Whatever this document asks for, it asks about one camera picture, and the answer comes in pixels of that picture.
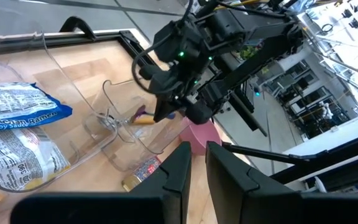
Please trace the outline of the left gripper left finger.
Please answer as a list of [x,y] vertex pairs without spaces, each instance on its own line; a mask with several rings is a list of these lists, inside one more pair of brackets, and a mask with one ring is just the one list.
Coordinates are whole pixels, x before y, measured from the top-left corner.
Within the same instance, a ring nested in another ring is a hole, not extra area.
[[191,145],[182,142],[148,178],[130,191],[132,223],[186,224],[191,182]]

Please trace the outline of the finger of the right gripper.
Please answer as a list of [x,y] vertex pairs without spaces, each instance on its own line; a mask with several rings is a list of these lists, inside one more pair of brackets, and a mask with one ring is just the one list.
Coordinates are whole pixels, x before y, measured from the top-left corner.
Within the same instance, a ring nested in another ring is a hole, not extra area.
[[175,99],[173,96],[159,95],[157,96],[157,102],[154,111],[154,121],[158,123],[180,108],[180,100]]
[[214,103],[207,102],[205,99],[197,100],[192,103],[185,101],[185,116],[194,124],[205,124],[213,115]]

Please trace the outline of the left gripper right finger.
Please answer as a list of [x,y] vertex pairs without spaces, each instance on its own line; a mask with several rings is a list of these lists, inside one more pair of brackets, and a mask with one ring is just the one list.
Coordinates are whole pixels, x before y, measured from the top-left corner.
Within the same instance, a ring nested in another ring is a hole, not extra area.
[[240,160],[215,142],[207,143],[209,191],[218,223],[289,224],[303,221],[300,196]]

